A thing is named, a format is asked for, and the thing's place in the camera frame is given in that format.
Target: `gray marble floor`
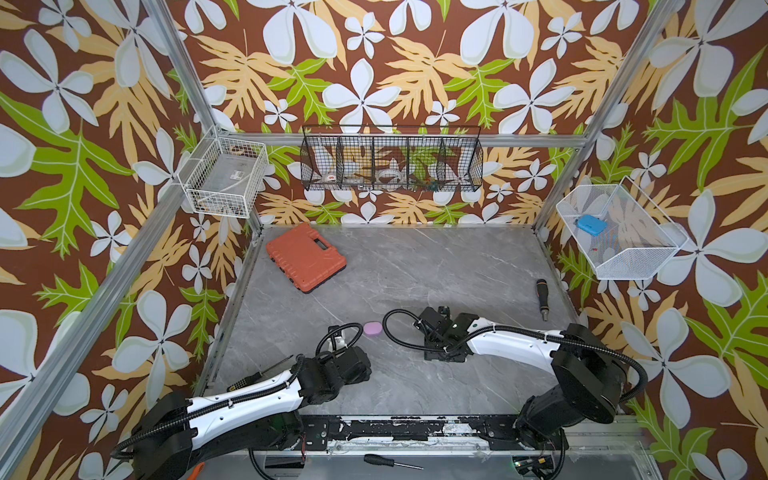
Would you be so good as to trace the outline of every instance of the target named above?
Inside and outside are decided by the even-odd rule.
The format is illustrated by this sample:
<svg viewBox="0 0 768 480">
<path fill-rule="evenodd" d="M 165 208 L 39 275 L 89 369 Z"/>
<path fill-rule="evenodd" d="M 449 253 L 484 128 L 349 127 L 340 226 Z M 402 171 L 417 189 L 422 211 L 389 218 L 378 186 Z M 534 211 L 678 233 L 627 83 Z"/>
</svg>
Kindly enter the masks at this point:
<svg viewBox="0 0 768 480">
<path fill-rule="evenodd" d="M 454 315 L 476 313 L 499 323 L 533 329 L 570 322 L 563 297 L 554 291 L 544 254 L 528 228 L 320 227 L 346 256 L 347 268 L 301 293 L 260 252 L 240 314 L 224 353 L 214 391 L 289 354 L 311 356 L 327 327 L 380 321 L 387 311 L 446 305 Z M 265 230 L 265 242 L 284 233 Z M 550 321 L 538 312 L 535 280 L 550 286 Z M 404 316 L 390 320 L 405 341 L 422 337 Z M 368 382 L 345 387 L 339 397 L 305 413 L 343 415 L 515 413 L 555 378 L 535 367 L 491 356 L 465 363 L 427 362 L 382 333 L 358 345 L 372 363 Z"/>
</svg>

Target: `floral wallpaper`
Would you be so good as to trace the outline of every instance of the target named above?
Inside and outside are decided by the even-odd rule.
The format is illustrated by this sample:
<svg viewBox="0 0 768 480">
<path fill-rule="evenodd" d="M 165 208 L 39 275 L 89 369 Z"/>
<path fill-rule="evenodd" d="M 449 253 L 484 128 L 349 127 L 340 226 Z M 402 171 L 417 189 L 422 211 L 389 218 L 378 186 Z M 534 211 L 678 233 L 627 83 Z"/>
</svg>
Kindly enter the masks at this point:
<svg viewBox="0 0 768 480">
<path fill-rule="evenodd" d="M 540 231 L 582 321 L 648 371 L 628 407 L 669 479 L 768 478 L 767 14 L 687 2 L 574 179 L 631 177 L 686 231 L 677 256 L 598 281 L 557 216 Z"/>
<path fill-rule="evenodd" d="M 130 245 L 200 136 L 139 0 L 0 0 L 0 423 Z M 179 210 L 14 480 L 121 480 L 108 458 L 189 392 L 247 227 Z"/>
<path fill-rule="evenodd" d="M 653 2 L 169 1 L 220 127 L 580 134 Z M 531 223 L 571 149 L 485 149 L 482 191 L 305 192 L 270 148 L 265 223 Z"/>
</svg>

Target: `white wire basket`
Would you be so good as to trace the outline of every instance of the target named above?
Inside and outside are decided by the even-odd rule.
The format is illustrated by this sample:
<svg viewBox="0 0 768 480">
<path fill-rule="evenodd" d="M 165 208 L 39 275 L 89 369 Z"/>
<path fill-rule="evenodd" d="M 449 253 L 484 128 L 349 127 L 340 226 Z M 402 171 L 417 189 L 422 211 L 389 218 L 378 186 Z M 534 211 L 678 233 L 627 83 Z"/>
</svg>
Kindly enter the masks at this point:
<svg viewBox="0 0 768 480">
<path fill-rule="evenodd" d="M 619 184 L 579 185 L 557 205 L 598 280 L 647 280 L 687 240 L 674 223 L 629 177 Z M 576 223 L 591 215 L 607 223 L 597 235 Z"/>
<path fill-rule="evenodd" d="M 253 141 L 229 137 L 201 141 L 190 161 L 196 161 L 184 193 L 192 210 L 199 214 L 248 218 L 263 182 L 266 146 Z"/>
</svg>

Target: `wire basket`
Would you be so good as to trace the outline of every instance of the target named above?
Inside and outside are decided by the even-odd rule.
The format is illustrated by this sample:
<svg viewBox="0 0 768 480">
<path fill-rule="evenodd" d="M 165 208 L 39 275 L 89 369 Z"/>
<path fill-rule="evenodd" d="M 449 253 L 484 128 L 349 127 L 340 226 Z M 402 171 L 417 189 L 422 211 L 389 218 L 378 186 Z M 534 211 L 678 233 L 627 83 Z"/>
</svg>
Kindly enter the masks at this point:
<svg viewBox="0 0 768 480">
<path fill-rule="evenodd" d="M 479 127 L 453 135 L 440 127 L 398 126 L 403 130 L 398 134 L 316 133 L 323 128 L 311 127 L 312 133 L 304 128 L 301 148 L 306 190 L 476 191 L 481 186 Z"/>
<path fill-rule="evenodd" d="M 684 230 L 629 177 L 619 184 L 579 185 L 558 202 L 557 210 L 598 280 L 650 279 L 687 240 Z M 576 225 L 584 215 L 607 226 L 592 236 Z"/>
<path fill-rule="evenodd" d="M 199 214 L 248 218 L 263 183 L 266 146 L 231 137 L 201 141 L 190 156 L 196 161 L 184 193 Z"/>
</svg>

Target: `black cable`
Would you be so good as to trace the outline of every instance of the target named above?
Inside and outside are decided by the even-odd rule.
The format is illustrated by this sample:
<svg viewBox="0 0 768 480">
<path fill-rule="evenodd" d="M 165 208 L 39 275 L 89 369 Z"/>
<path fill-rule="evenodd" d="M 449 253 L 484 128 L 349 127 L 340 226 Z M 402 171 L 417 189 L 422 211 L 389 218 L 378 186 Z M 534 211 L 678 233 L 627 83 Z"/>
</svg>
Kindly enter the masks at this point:
<svg viewBox="0 0 768 480">
<path fill-rule="evenodd" d="M 189 422 L 191 419 L 196 419 L 197 417 L 206 415 L 207 413 L 215 412 L 216 410 L 221 409 L 225 406 L 233 405 L 235 403 L 247 402 L 249 400 L 260 399 L 261 397 L 272 395 L 273 393 L 277 393 L 280 390 L 285 389 L 288 385 L 293 383 L 294 380 L 296 380 L 296 377 L 299 375 L 299 371 L 301 371 L 303 365 L 304 365 L 304 355 L 297 355 L 296 365 L 294 366 L 295 371 L 293 372 L 293 374 L 291 374 L 290 378 L 288 378 L 288 380 L 285 381 L 284 383 L 268 388 L 266 390 L 261 390 L 259 392 L 244 393 L 243 395 L 233 397 L 232 399 L 227 399 L 227 400 L 222 400 L 221 402 L 212 403 L 211 405 L 207 407 L 203 407 L 200 410 L 196 410 L 192 413 L 187 413 L 185 416 L 180 417 L 178 419 L 161 423 L 160 425 L 154 427 L 153 429 L 149 429 L 146 432 L 138 433 L 124 440 L 123 442 L 118 443 L 114 447 L 110 455 L 112 458 L 116 458 L 118 460 L 131 460 L 134 457 L 134 453 L 123 452 L 123 450 L 127 449 L 131 445 L 136 445 L 140 441 L 147 439 L 152 435 L 156 435 L 157 433 L 163 432 L 165 430 L 181 426 L 184 423 Z"/>
<path fill-rule="evenodd" d="M 547 475 L 546 480 L 555 480 L 565 465 L 565 430 L 560 429 L 560 458 L 558 458 L 558 464 L 554 467 L 551 474 Z"/>
<path fill-rule="evenodd" d="M 333 342 L 333 349 L 336 350 L 336 342 L 333 341 L 333 336 L 335 336 L 338 332 L 341 332 L 345 329 L 350 328 L 356 328 L 357 334 L 355 334 L 355 337 L 352 339 L 351 342 L 347 343 L 347 348 L 351 347 L 355 343 L 357 343 L 358 340 L 360 340 L 360 337 L 362 336 L 362 324 L 361 323 L 345 323 L 344 325 L 341 325 L 340 327 L 337 327 L 330 332 L 328 332 L 322 340 L 320 340 L 320 343 L 317 344 L 317 348 L 315 349 L 315 356 L 318 356 L 320 354 L 320 351 L 323 349 L 323 344 L 328 340 L 331 339 Z"/>
<path fill-rule="evenodd" d="M 277 478 L 270 476 L 268 473 L 261 469 L 259 462 L 256 461 L 256 457 L 253 456 L 253 449 L 248 449 L 248 457 L 250 458 L 250 464 L 253 465 L 253 468 L 256 469 L 256 473 L 258 473 L 261 478 L 264 480 L 277 480 Z"/>
<path fill-rule="evenodd" d="M 389 328 L 386 325 L 389 317 L 391 317 L 395 313 L 406 314 L 411 318 L 413 318 L 417 323 L 420 323 L 421 319 L 417 315 L 415 315 L 413 312 L 409 312 L 408 310 L 400 309 L 400 308 L 390 310 L 389 312 L 386 313 L 386 315 L 384 315 L 384 318 L 382 319 L 382 329 L 384 330 L 384 333 L 394 343 L 397 343 L 398 345 L 404 346 L 406 348 L 422 350 L 423 352 L 450 353 L 454 350 L 461 348 L 469 340 L 475 338 L 476 336 L 482 335 L 483 333 L 512 332 L 512 333 L 518 333 L 520 335 L 530 336 L 535 339 L 544 340 L 545 342 L 553 342 L 553 343 L 559 343 L 560 345 L 593 350 L 595 352 L 602 353 L 604 355 L 612 356 L 615 359 L 619 359 L 621 362 L 628 364 L 630 367 L 632 367 L 632 369 L 634 369 L 635 372 L 637 372 L 637 376 L 640 377 L 640 380 L 637 382 L 637 385 L 635 385 L 634 387 L 632 387 L 632 389 L 630 389 L 629 392 L 626 392 L 619 398 L 619 402 L 626 402 L 627 400 L 632 399 L 635 396 L 639 395 L 640 393 L 643 392 L 643 390 L 645 390 L 645 386 L 648 383 L 648 374 L 645 372 L 645 369 L 643 368 L 643 366 L 640 363 L 638 363 L 637 360 L 633 359 L 632 357 L 626 356 L 621 352 L 617 352 L 616 350 L 612 350 L 607 347 L 601 347 L 601 346 L 589 345 L 583 342 L 577 342 L 575 340 L 566 339 L 560 336 L 549 336 L 541 332 L 536 332 L 534 330 L 524 329 L 517 326 L 509 326 L 509 325 L 484 326 L 481 329 L 477 329 L 474 332 L 469 333 L 467 336 L 459 340 L 455 345 L 451 346 L 448 349 L 432 349 L 423 345 L 416 345 L 415 343 L 403 342 L 402 340 L 392 335 L 392 332 L 389 331 Z"/>
</svg>

